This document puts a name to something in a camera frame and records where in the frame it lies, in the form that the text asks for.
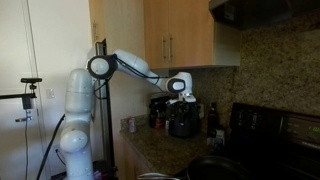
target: stove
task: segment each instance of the stove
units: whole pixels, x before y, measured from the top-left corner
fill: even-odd
[[[253,179],[320,180],[320,117],[234,103],[229,125],[226,146],[212,155],[240,163]]]

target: wooden cabinet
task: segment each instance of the wooden cabinet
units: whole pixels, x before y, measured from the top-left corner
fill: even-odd
[[[214,23],[209,0],[144,0],[144,16],[151,69],[239,65],[240,32],[228,30],[234,39],[216,37],[221,26]]]
[[[124,142],[124,150],[126,180],[136,180],[139,175],[151,172],[142,157],[127,142]]]
[[[103,0],[89,0],[92,43],[102,42],[105,38]]]

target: granite countertop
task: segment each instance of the granite countertop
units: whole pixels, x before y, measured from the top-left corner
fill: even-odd
[[[120,133],[152,172],[176,174],[191,160],[209,152],[205,133],[181,139],[167,135],[164,128],[151,128],[147,121],[146,115],[136,117],[136,132],[132,133],[124,119]]]

